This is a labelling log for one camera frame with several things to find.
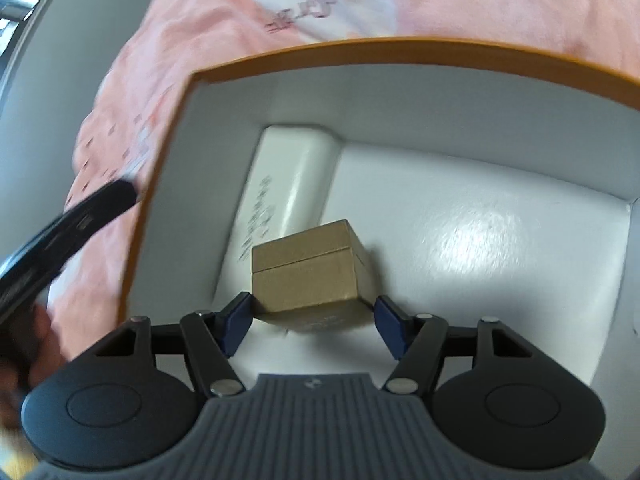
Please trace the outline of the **small gold box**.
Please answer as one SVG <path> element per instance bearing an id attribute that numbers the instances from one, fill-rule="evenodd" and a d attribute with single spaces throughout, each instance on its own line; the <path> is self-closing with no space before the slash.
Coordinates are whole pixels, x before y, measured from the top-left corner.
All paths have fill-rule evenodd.
<path id="1" fill-rule="evenodd" d="M 299 333 L 372 322 L 378 277 L 350 223 L 338 220 L 252 250 L 254 317 Z"/>

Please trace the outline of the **orange cardboard box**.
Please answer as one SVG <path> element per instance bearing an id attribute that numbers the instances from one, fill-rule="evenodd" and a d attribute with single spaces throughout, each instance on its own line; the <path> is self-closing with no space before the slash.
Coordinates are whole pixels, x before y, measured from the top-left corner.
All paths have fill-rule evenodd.
<path id="1" fill-rule="evenodd" d="M 500 318 L 597 389 L 637 353 L 639 104 L 489 68 L 347 63 L 200 80 L 134 230 L 122 310 L 214 306 L 265 128 L 342 142 L 321 220 L 378 282 L 454 325 Z"/>

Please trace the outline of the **white glasses case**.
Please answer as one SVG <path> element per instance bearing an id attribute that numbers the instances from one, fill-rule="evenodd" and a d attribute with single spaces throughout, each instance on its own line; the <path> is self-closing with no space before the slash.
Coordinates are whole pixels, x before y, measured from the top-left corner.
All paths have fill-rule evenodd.
<path id="1" fill-rule="evenodd" d="M 320 128 L 265 128 L 222 260 L 216 308 L 252 289 L 255 246 L 318 226 L 341 150 L 342 142 Z"/>

